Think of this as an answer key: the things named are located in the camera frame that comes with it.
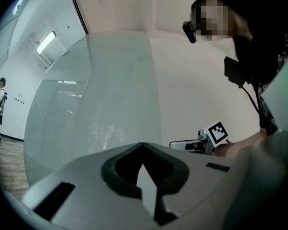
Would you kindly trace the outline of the black box on chest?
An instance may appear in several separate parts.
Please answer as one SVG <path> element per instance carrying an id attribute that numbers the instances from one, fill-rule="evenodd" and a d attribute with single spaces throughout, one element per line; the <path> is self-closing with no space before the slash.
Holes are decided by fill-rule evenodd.
<path id="1" fill-rule="evenodd" d="M 229 57 L 224 58 L 224 75 L 239 88 L 242 88 L 247 80 L 243 67 L 238 61 Z"/>

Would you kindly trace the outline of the person's dark patterned clothing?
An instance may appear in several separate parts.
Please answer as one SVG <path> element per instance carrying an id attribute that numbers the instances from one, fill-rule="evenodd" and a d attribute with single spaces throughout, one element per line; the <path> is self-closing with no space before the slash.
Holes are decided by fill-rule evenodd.
<path id="1" fill-rule="evenodd" d="M 238 62 L 246 71 L 247 83 L 253 86 L 256 94 L 260 128 L 271 135 L 277 131 L 277 126 L 262 94 L 288 61 L 288 33 L 254 37 L 251 41 L 234 36 L 233 41 Z"/>

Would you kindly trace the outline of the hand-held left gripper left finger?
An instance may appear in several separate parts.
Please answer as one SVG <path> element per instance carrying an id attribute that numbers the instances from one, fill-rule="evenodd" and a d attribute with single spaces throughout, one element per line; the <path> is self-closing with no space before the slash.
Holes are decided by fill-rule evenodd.
<path id="1" fill-rule="evenodd" d="M 133 144 L 79 157 L 39 180 L 26 191 L 22 203 L 34 210 L 60 183 L 74 189 L 51 219 L 67 230 L 153 230 L 158 224 L 141 200 L 120 196 L 101 177 L 101 167 L 109 158 Z"/>

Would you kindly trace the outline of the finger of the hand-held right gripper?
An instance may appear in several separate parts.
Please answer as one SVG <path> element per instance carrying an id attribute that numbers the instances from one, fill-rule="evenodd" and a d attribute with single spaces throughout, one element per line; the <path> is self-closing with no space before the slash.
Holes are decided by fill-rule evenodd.
<path id="1" fill-rule="evenodd" d="M 200 140 L 172 141 L 169 144 L 172 149 L 199 154 L 205 154 L 206 146 L 207 142 Z"/>

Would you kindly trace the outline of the person's right forearm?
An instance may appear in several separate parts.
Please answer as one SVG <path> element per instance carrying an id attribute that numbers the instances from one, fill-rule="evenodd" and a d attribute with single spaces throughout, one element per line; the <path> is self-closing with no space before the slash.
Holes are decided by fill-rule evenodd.
<path id="1" fill-rule="evenodd" d="M 218 157 L 233 159 L 237 156 L 241 149 L 252 147 L 260 143 L 266 136 L 266 130 L 261 128 L 259 132 L 244 140 L 219 145 L 216 149 L 215 155 Z"/>

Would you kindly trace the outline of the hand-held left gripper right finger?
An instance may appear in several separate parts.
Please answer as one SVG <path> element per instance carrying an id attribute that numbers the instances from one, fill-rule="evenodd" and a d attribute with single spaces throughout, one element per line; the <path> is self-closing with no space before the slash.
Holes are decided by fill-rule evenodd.
<path id="1" fill-rule="evenodd" d="M 161 186 L 153 182 L 147 166 L 143 166 L 143 206 L 155 221 L 160 221 L 159 228 L 219 230 L 223 216 L 213 216 L 213 210 L 221 201 L 208 201 L 225 178 L 233 160 L 174 150 L 153 143 L 147 144 L 147 147 L 161 152 L 163 159 L 175 158 L 181 168 L 188 168 L 187 173 L 174 169 L 167 185 L 171 192 L 158 196 Z"/>

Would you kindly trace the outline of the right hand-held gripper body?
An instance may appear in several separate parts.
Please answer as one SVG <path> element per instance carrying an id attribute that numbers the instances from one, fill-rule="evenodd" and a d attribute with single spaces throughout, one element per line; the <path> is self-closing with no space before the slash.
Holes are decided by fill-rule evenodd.
<path id="1" fill-rule="evenodd" d="M 227 138 L 228 134 L 220 120 L 198 132 L 198 139 L 206 144 L 205 155 L 214 155 L 218 145 Z"/>

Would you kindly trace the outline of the corridor fluorescent lamp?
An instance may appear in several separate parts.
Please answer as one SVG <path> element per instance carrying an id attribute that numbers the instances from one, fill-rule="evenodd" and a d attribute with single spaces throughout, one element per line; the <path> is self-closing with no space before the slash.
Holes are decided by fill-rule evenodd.
<path id="1" fill-rule="evenodd" d="M 41 54 L 43 50 L 47 47 L 47 45 L 56 37 L 56 33 L 54 31 L 51 31 L 39 44 L 36 51 L 38 54 Z"/>

